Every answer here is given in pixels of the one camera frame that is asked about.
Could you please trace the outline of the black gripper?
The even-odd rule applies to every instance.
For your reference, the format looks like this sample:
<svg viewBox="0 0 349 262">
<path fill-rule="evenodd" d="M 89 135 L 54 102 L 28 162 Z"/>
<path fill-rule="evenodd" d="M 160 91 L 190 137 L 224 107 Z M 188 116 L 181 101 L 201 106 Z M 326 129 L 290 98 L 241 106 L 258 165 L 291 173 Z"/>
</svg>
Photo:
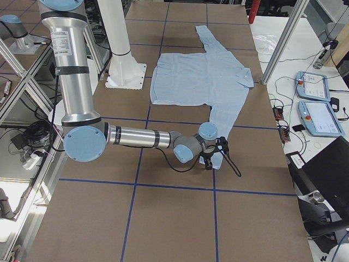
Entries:
<svg viewBox="0 0 349 262">
<path fill-rule="evenodd" d="M 203 158 L 203 162 L 204 162 L 204 164 L 205 164 L 205 169 L 206 169 L 206 170 L 212 170 L 212 160 L 211 160 L 211 158 L 212 158 L 212 156 L 213 156 L 215 153 L 217 153 L 217 152 L 218 152 L 218 150 L 213 149 L 213 150 L 210 151 L 210 152 L 202 151 L 202 152 L 200 153 L 200 157 Z"/>
</svg>

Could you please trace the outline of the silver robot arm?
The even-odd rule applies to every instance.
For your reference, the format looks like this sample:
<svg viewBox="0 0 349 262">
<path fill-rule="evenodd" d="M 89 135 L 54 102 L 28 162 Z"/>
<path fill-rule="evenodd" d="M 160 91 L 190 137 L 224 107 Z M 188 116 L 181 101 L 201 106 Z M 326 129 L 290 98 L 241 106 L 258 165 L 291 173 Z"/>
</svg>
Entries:
<svg viewBox="0 0 349 262">
<path fill-rule="evenodd" d="M 41 45 L 46 45 L 44 37 L 28 33 L 16 15 L 1 16 L 1 39 L 13 39 L 9 50 L 16 55 L 34 55 Z"/>
<path fill-rule="evenodd" d="M 114 126 L 101 120 L 93 103 L 84 41 L 88 25 L 83 1 L 39 1 L 43 24 L 50 30 L 56 60 L 56 81 L 61 85 L 65 115 L 62 126 L 66 154 L 78 162 L 102 155 L 107 144 L 145 148 L 171 148 L 181 163 L 196 156 L 212 169 L 217 152 L 217 128 L 206 122 L 198 133 L 186 137 L 178 132 L 162 132 Z"/>
</svg>

